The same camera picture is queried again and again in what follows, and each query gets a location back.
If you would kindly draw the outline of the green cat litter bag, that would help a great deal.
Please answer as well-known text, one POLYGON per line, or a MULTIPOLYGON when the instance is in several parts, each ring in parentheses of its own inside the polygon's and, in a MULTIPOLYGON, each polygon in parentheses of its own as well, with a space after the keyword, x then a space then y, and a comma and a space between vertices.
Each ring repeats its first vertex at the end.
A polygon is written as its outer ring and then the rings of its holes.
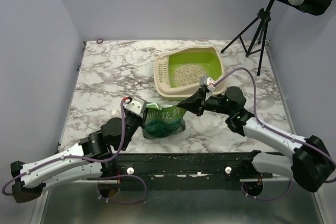
POLYGON ((186 110, 179 108, 176 104, 161 106, 157 103, 148 103, 146 109, 146 120, 142 129, 144 138, 165 138, 185 130, 183 117, 186 110))

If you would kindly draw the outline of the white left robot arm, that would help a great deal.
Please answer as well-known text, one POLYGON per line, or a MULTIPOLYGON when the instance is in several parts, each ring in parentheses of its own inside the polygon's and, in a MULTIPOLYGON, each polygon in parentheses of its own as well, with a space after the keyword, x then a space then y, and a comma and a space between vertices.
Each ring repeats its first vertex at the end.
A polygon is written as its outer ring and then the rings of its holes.
POLYGON ((132 167, 122 174, 115 159, 127 148, 137 129, 144 127, 144 121, 143 116, 126 112, 53 156, 32 163, 11 163, 13 178, 9 181, 12 186, 9 195, 17 203, 25 203, 54 187, 77 180, 139 179, 132 167))

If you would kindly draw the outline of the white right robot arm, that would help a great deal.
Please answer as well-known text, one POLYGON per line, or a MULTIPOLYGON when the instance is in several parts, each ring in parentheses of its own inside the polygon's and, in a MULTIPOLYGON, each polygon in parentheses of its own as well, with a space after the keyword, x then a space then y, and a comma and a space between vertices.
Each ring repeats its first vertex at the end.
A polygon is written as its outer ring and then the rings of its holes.
POLYGON ((223 95, 206 97, 200 88, 177 106, 197 116, 204 111, 228 115, 228 128, 241 136, 258 140, 279 152, 278 155, 258 152, 243 162, 242 173, 249 178, 269 173, 293 179, 303 189, 315 193, 335 171, 323 141, 312 135, 302 137, 289 134, 257 119, 245 109, 246 98, 239 87, 229 87, 223 95))

